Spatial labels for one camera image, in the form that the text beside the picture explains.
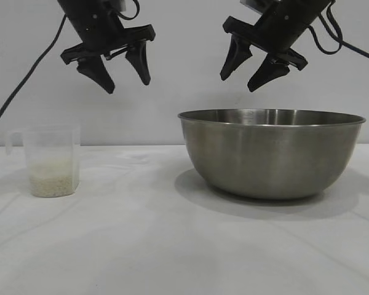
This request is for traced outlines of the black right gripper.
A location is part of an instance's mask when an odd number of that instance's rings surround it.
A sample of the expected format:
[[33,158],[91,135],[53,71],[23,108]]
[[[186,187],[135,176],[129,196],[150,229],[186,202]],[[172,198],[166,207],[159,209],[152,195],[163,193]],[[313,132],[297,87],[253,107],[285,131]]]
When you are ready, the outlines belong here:
[[247,87],[254,92],[274,79],[287,75],[289,65],[303,69],[307,61],[291,46],[304,33],[330,1],[269,1],[254,24],[229,16],[223,23],[231,41],[220,71],[225,81],[243,62],[252,56],[250,46],[267,52],[267,56],[250,78]]

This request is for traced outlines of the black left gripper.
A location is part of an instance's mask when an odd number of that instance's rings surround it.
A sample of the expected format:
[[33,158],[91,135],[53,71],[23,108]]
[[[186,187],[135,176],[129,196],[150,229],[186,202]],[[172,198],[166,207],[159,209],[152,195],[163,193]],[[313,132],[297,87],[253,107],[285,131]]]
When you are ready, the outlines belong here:
[[58,2],[81,43],[61,53],[65,64],[77,61],[77,71],[98,84],[107,93],[113,93],[115,84],[100,56],[110,60],[124,52],[144,85],[151,76],[146,57],[146,42],[156,33],[152,25],[125,28],[121,23],[118,1]]

